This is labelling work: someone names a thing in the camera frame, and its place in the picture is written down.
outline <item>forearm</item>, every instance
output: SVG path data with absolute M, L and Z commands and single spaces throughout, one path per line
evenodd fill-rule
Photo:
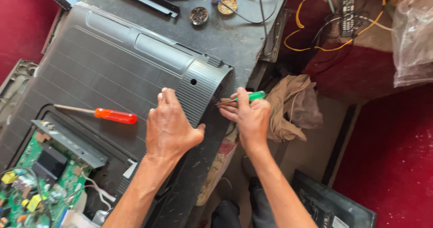
M 268 146 L 247 151 L 263 186 L 279 228 L 316 228 L 317 226 L 275 163 Z
M 164 160 L 145 156 L 127 191 L 102 228 L 139 228 L 150 204 L 178 159 Z

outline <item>green screwdriver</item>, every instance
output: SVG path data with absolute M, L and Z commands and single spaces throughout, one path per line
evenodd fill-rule
M 248 94 L 248 98 L 249 98 L 250 101 L 253 101 L 254 99 L 257 99 L 257 98 L 264 98 L 265 96 L 266 96 L 266 94 L 265 94 L 264 91 L 258 91 L 258 92 L 255 92 L 255 93 Z M 229 101 L 225 101 L 225 102 L 221 102 L 221 103 L 229 103 L 229 102 L 234 102 L 234 101 L 237 101 L 237 100 L 238 100 L 238 98 L 235 98 L 235 99 L 232 99 L 232 100 L 229 100 Z

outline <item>screwdriver handle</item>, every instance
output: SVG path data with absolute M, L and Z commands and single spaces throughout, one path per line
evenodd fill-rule
M 94 115 L 96 118 L 102 118 L 126 124 L 134 124 L 137 121 L 137 115 L 135 114 L 120 112 L 112 109 L 98 108 L 95 110 Z
M 257 99 L 257 98 L 264 98 L 265 96 L 266 96 L 265 91 L 258 91 L 255 93 L 248 94 L 248 98 L 250 101 L 253 101 L 254 99 Z

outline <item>power supply board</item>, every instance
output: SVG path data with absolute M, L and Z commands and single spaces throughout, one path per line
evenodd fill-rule
M 89 153 L 62 132 L 46 129 L 44 121 L 37 123 L 16 167 L 1 177 L 0 228 L 58 228 L 67 211 L 84 210 L 84 176 L 93 167 L 75 153 Z

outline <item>orange screwdriver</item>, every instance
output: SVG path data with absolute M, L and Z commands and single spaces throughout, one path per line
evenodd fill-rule
M 98 108 L 96 110 L 91 109 L 81 109 L 71 106 L 65 106 L 60 104 L 55 104 L 54 107 L 56 108 L 62 108 L 62 109 L 70 109 L 70 110 L 76 110 L 80 112 L 85 113 L 92 113 L 96 118 L 102 118 L 106 120 L 112 120 L 117 121 L 120 123 L 126 123 L 126 124 L 134 124 L 137 121 L 137 115 L 127 113 L 127 112 L 120 112 L 112 109 L 102 109 Z

